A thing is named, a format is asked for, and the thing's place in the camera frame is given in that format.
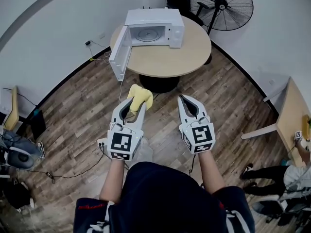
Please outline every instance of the microwave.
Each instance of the microwave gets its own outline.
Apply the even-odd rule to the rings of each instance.
[[[180,48],[184,31],[184,22],[177,9],[129,10],[109,58],[117,80],[124,79],[132,47],[168,45]]]

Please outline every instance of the white wall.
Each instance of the white wall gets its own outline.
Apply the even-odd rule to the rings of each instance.
[[[16,4],[5,0],[0,6],[2,31],[7,29],[36,0]],[[159,7],[163,0],[144,0]],[[124,22],[127,10],[142,8],[142,0],[53,0],[33,15],[13,35],[0,52],[0,87],[18,85],[19,92],[39,103],[56,85],[91,58],[84,43],[94,40],[108,47],[117,26]],[[102,40],[99,36],[105,32]],[[93,54],[102,47],[91,46]],[[20,111],[29,114],[33,106],[22,101]]]
[[[250,21],[211,39],[237,61],[266,94],[292,76],[311,108],[311,0],[253,0]],[[273,100],[280,110],[282,101]]]

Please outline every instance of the black fan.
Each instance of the black fan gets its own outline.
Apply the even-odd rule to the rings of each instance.
[[[191,11],[211,29],[234,30],[244,26],[253,14],[252,0],[191,0]]]

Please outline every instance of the floor plank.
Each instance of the floor plank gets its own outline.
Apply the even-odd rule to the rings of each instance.
[[[239,179],[243,167],[278,165],[286,150],[276,132],[241,140],[243,132],[268,126],[276,121],[269,106],[250,81],[221,53],[212,50],[211,64],[181,77],[177,88],[160,94],[146,113],[143,130],[154,149],[156,163],[188,173],[192,155],[183,143],[178,126],[177,96],[180,93],[201,101],[215,127],[213,151],[227,185],[243,186]],[[127,71],[121,100],[138,75]],[[60,87],[42,106],[47,130],[40,136],[46,158],[37,161],[34,170],[72,176],[95,164],[101,156],[96,140],[106,136],[112,110],[118,105],[120,83],[104,61],[89,64]],[[31,188],[34,209],[18,214],[12,207],[2,209],[1,219],[12,232],[72,232],[75,201],[96,198],[103,185],[110,160],[103,157],[92,170],[72,179],[57,178],[56,184],[40,173],[20,172],[20,179]],[[198,159],[192,177],[202,182]],[[267,181],[258,180],[259,184]],[[254,196],[247,196],[251,203]],[[294,224],[265,224],[265,218],[253,212],[257,232],[293,232]]]

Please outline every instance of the open microwave door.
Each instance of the open microwave door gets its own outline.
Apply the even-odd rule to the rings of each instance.
[[[130,28],[128,26],[123,26],[109,58],[110,65],[118,81],[124,79],[131,51],[132,39]]]

